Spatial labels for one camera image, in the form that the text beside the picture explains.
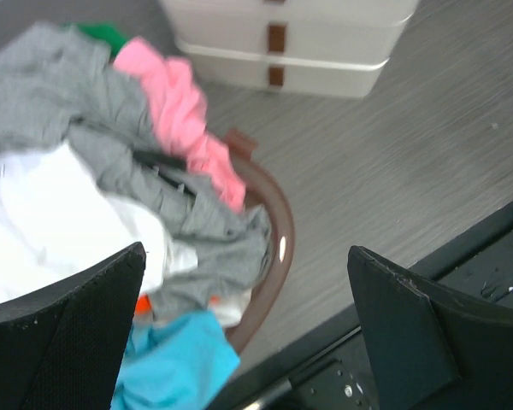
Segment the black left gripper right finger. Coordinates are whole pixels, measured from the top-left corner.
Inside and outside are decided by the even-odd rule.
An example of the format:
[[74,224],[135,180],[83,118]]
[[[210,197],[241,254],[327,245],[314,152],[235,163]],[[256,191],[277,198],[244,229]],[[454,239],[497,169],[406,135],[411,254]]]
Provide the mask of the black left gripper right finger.
[[513,409],[513,309],[361,246],[347,271],[382,409]]

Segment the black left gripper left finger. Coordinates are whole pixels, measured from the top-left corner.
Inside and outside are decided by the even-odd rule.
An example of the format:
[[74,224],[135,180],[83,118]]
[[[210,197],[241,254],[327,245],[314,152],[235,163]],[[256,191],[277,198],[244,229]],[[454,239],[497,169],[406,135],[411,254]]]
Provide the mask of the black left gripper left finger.
[[145,268],[134,243],[0,304],[0,409],[108,409]]

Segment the orange cloth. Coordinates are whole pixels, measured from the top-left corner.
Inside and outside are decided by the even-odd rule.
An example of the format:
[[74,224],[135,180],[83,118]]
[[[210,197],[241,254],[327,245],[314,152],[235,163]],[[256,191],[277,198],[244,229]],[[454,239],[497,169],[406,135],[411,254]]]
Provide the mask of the orange cloth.
[[150,303],[150,298],[147,295],[141,296],[136,303],[135,306],[135,314],[136,315],[145,315],[152,311],[152,306]]

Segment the light blue cloth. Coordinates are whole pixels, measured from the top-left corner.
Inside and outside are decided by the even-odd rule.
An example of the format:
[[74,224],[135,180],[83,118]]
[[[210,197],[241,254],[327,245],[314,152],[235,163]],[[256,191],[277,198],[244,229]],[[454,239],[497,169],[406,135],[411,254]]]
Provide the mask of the light blue cloth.
[[115,384],[112,409],[205,409],[240,359],[209,311],[164,327],[133,325]]

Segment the white cloth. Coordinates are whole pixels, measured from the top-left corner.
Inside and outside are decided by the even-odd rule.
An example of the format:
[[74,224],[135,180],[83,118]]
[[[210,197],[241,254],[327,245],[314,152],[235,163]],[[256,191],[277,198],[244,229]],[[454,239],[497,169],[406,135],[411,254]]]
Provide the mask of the white cloth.
[[100,190],[68,145],[0,155],[0,303],[85,270],[140,242],[146,268],[139,297],[152,311],[140,322],[164,324],[208,309],[223,326],[240,322],[262,275],[268,222],[233,214],[206,178],[154,167],[168,199],[189,208],[175,228],[173,211],[152,211],[128,196]]

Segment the grey cloth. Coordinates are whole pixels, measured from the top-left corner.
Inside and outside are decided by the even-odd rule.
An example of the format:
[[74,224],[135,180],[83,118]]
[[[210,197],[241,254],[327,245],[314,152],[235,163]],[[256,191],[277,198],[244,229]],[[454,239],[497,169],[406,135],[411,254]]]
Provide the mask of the grey cloth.
[[[150,210],[173,211],[180,228],[185,199],[168,199],[153,173],[168,167],[192,173],[186,160],[156,139],[147,97],[137,79],[113,67],[110,47],[74,26],[38,22],[0,49],[0,150],[46,149],[69,143],[98,187]],[[268,222],[268,243],[270,224]]]

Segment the pink cloth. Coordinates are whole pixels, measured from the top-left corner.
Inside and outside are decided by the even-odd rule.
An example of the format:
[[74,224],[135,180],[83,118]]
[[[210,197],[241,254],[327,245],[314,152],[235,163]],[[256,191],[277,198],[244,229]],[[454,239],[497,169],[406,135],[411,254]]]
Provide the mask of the pink cloth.
[[245,183],[233,169],[229,148],[207,129],[207,101],[191,62],[162,56],[134,38],[121,48],[113,67],[139,81],[162,149],[185,159],[190,172],[209,176],[217,196],[232,211],[243,211]]

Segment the green cloth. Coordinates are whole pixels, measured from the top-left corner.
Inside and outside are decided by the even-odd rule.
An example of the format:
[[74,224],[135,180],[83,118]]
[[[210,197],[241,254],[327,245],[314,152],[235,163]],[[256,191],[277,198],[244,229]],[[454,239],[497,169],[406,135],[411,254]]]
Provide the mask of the green cloth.
[[86,36],[106,43],[110,47],[110,58],[114,59],[129,41],[129,37],[116,26],[108,23],[68,23]]

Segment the white drawer unit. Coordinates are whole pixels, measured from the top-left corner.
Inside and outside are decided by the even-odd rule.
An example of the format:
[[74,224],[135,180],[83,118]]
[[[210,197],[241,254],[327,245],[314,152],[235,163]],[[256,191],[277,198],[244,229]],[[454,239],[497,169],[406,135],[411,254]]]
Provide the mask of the white drawer unit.
[[417,0],[163,1],[175,43],[207,80],[362,98]]

